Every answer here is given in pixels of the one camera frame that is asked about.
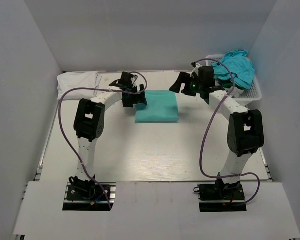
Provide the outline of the teal green t-shirt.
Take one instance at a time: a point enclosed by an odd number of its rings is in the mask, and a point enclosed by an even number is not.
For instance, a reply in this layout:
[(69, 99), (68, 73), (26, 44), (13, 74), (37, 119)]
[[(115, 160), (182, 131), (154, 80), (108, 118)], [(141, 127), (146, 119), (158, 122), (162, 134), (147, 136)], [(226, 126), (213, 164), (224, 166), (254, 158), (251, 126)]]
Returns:
[(177, 123), (179, 108), (176, 94), (169, 90), (147, 90), (147, 105), (135, 106), (136, 123)]

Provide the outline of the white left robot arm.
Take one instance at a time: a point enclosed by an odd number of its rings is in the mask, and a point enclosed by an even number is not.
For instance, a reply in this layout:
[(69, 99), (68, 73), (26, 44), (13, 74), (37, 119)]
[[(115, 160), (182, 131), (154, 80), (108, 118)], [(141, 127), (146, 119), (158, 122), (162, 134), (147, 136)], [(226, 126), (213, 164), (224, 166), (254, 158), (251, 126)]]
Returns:
[(96, 193), (95, 150), (105, 128), (106, 111), (117, 102), (122, 102), (124, 108), (148, 105), (145, 94), (148, 85), (137, 85), (136, 80), (136, 72), (123, 72), (120, 79), (109, 85), (107, 91), (94, 98), (79, 101), (74, 120), (79, 158), (76, 174), (70, 179), (70, 183), (86, 200), (93, 198)]

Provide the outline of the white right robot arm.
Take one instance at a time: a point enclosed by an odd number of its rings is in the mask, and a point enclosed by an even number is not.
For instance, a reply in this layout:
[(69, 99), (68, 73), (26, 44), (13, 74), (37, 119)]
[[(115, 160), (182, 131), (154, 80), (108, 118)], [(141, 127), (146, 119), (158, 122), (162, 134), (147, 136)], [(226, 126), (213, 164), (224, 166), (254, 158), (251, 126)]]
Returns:
[(180, 72), (169, 90), (191, 97), (199, 95), (227, 119), (229, 154), (223, 169), (215, 177), (215, 192), (219, 198), (228, 199), (239, 187), (248, 160), (265, 143), (261, 112), (242, 106), (227, 90), (216, 85), (211, 66), (198, 65), (191, 73)]

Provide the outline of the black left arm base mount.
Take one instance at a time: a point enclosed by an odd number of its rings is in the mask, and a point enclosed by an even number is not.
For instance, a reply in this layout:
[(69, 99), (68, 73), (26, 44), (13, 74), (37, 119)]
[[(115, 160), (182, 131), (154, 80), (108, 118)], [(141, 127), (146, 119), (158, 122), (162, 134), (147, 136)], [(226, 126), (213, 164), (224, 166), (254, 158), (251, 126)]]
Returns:
[(68, 182), (62, 210), (66, 212), (110, 212), (111, 208), (99, 185), (96, 185), (91, 193), (86, 193)]

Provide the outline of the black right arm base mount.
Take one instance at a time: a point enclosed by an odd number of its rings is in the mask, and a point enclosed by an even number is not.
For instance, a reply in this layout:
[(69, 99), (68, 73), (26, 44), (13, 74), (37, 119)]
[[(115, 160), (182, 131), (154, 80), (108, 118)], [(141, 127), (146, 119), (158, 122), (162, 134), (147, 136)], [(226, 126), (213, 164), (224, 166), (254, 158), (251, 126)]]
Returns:
[(198, 195), (199, 211), (201, 213), (246, 212), (245, 194), (242, 185), (235, 190), (223, 193), (217, 190), (215, 184), (199, 184), (193, 188)]

